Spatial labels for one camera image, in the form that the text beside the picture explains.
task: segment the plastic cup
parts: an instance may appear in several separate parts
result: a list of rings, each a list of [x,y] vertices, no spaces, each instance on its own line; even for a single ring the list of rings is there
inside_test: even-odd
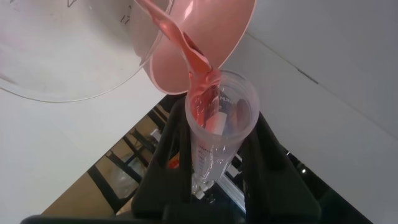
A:
[[[206,88],[197,96],[194,94],[198,90],[190,89],[185,100],[198,183],[218,180],[223,175],[259,116],[256,89],[243,76],[222,70],[219,87]]]

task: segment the clear plastic measuring cup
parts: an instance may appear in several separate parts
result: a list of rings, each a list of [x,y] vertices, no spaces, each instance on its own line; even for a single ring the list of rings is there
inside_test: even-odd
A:
[[[243,76],[222,70],[220,85],[205,88],[191,88],[185,100],[198,184],[221,177],[259,116],[258,95]]]

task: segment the white wall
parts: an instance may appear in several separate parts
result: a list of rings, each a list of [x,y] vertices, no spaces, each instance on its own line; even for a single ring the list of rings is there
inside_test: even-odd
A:
[[[258,0],[249,32],[398,138],[398,1]]]
[[[257,88],[280,143],[373,223],[398,222],[398,142],[245,35],[223,68]]]

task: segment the plastic container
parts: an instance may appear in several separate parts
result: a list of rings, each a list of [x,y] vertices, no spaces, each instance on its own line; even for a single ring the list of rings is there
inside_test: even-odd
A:
[[[225,70],[219,88],[208,86],[194,95],[197,93],[195,88],[188,91],[185,111],[191,129],[193,170],[200,185],[219,179],[228,168],[258,120],[259,98],[247,79]]]
[[[172,0],[154,3],[170,13]],[[2,1],[0,27],[0,88],[49,102],[116,88],[161,39],[135,0]]]

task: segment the metal bar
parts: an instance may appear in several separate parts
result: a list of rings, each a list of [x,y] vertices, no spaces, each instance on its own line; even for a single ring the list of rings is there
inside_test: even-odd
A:
[[[125,165],[124,162],[118,156],[116,156],[112,151],[111,151],[111,154],[106,157],[110,161],[112,161],[115,165],[117,165],[121,170],[123,170],[125,173],[127,173],[135,181],[137,181],[138,183],[141,182],[142,177],[139,174],[137,174],[137,172],[134,171],[131,167]]]
[[[154,107],[154,111],[155,111],[164,121],[167,121],[166,115],[164,115],[164,114],[161,112],[161,110],[160,110],[157,106]]]
[[[138,149],[138,152],[139,152],[139,154],[141,154],[141,152],[143,151],[145,149],[145,147],[144,146],[141,146],[141,148],[139,148]],[[133,159],[135,159],[137,157],[137,154],[136,153],[134,153],[128,160],[126,160],[125,162],[124,162],[124,164],[125,165],[129,165],[129,163],[133,160]]]
[[[139,131],[136,129],[131,133],[143,146],[145,146],[151,153],[154,153],[156,148],[152,145]]]
[[[95,185],[97,185],[105,200],[108,202],[113,212],[116,214],[116,212],[118,212],[123,205],[121,204],[119,197],[113,191],[112,187],[108,184],[108,182],[105,180],[105,178],[102,176],[101,172],[95,165],[88,169],[87,173],[93,179]]]
[[[225,174],[217,180],[217,184],[231,198],[232,201],[246,214],[243,192]]]
[[[161,131],[164,130],[166,123],[162,121],[162,119],[155,113],[155,111],[150,110],[147,115],[156,124],[156,126],[159,127]]]
[[[149,163],[148,161],[144,158],[144,156],[141,155],[141,153],[137,150],[137,148],[133,145],[133,143],[130,141],[129,138],[126,136],[123,136],[123,140],[126,142],[126,144],[130,147],[130,149],[133,151],[134,155],[137,156],[137,158],[143,163],[145,167],[148,167]]]

